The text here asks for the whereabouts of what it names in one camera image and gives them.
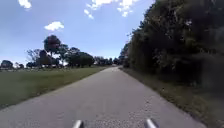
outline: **paved path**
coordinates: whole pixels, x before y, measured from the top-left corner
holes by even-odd
[[[147,117],[160,128],[205,128],[157,93],[109,68],[79,82],[0,111],[0,128],[142,128]]]

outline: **sky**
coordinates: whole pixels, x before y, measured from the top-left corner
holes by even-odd
[[[118,57],[153,0],[0,0],[0,61],[25,64],[26,51],[56,35],[93,56]]]

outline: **cloud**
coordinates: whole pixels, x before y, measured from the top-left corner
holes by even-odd
[[[123,17],[127,17],[127,15],[128,15],[128,12],[123,12],[122,14]]]
[[[28,0],[18,0],[18,2],[20,6],[23,6],[24,8],[29,9],[32,7],[31,3]]]
[[[86,4],[92,10],[99,9],[104,4],[110,4],[112,2],[118,2],[118,0],[92,0],[92,4]]]
[[[88,10],[84,10],[84,13],[90,18],[90,19],[94,19],[93,15],[89,13]]]
[[[127,17],[129,13],[133,12],[130,8],[135,2],[138,2],[138,0],[122,0],[122,2],[119,3],[120,7],[118,7],[117,10],[122,12],[123,17]]]
[[[60,28],[63,29],[64,25],[61,22],[55,21],[55,22],[52,22],[51,24],[45,26],[44,28],[46,30],[49,30],[49,31],[55,31],[55,30],[58,30]]]
[[[98,10],[104,4],[119,2],[117,10],[122,13],[123,17],[127,17],[129,13],[133,12],[133,10],[131,10],[131,6],[133,6],[134,3],[136,3],[137,1],[139,0],[92,0],[92,3],[86,4],[86,7],[95,11]]]

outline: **grassy field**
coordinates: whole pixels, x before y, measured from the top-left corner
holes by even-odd
[[[105,67],[0,72],[0,109],[55,90],[103,69]]]
[[[208,128],[223,127],[214,117],[211,107],[212,101],[200,90],[193,87],[165,83],[158,80],[156,76],[139,73],[131,69],[121,68],[121,70],[149,86],[166,100],[189,113],[196,120],[203,122]]]

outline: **foliage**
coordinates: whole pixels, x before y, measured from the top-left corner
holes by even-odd
[[[61,44],[59,46],[59,54],[60,54],[60,59],[62,61],[62,65],[64,65],[64,60],[66,59],[66,53],[68,52],[68,45],[67,44]]]
[[[137,70],[200,81],[201,58],[194,56],[219,53],[214,47],[216,30],[224,25],[223,7],[222,0],[156,0],[119,59],[124,63],[127,56]]]
[[[19,68],[20,69],[24,69],[24,65],[23,64],[19,64]]]
[[[93,57],[85,52],[69,52],[66,61],[70,67],[91,66],[94,63]]]
[[[37,59],[39,58],[40,51],[41,51],[40,49],[28,50],[27,51],[28,60],[30,62],[36,62]]]
[[[105,59],[102,56],[95,56],[94,60],[95,60],[96,65],[98,65],[98,66],[106,66],[106,65],[112,65],[113,64],[112,58]]]
[[[28,62],[26,64],[26,67],[27,68],[34,68],[34,67],[37,67],[37,63],[36,62]]]
[[[13,69],[13,63],[9,60],[3,60],[2,63],[1,63],[1,68]]]
[[[113,64],[120,65],[120,60],[118,58],[114,58]]]
[[[52,53],[57,54],[59,52],[60,44],[61,41],[58,39],[58,37],[51,35],[44,40],[44,49],[47,52],[50,52],[52,56]]]
[[[124,64],[125,60],[128,59],[128,48],[129,48],[130,43],[127,43],[124,45],[124,48],[121,50],[119,60],[122,64]]]

